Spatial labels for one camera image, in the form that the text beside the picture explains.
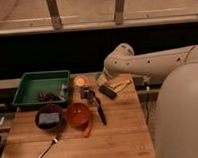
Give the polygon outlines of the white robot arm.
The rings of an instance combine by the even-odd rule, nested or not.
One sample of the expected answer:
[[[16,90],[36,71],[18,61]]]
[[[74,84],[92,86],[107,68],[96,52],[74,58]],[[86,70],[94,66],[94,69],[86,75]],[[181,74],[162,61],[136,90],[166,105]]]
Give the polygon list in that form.
[[[157,100],[156,158],[198,158],[198,44],[136,55],[127,43],[105,57],[101,83],[120,74],[163,81]]]

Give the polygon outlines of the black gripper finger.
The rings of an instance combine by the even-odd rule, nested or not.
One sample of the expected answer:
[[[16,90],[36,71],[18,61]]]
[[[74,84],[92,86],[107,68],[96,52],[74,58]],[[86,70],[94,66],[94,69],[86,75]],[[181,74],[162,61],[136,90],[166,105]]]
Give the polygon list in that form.
[[[116,93],[114,93],[112,90],[110,90],[104,85],[101,85],[99,87],[99,91],[105,94],[108,98],[111,98],[112,100],[116,97]]]

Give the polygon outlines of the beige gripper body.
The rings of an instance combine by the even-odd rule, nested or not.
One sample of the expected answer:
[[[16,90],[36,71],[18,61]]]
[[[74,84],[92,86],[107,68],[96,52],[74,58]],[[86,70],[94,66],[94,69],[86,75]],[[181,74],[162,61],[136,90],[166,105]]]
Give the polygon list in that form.
[[[123,80],[123,81],[118,81],[118,82],[113,82],[111,83],[105,75],[102,73],[98,78],[97,78],[97,84],[98,86],[106,86],[107,88],[111,89],[114,93],[119,93],[121,90],[126,88],[129,84],[131,83],[131,80]]]

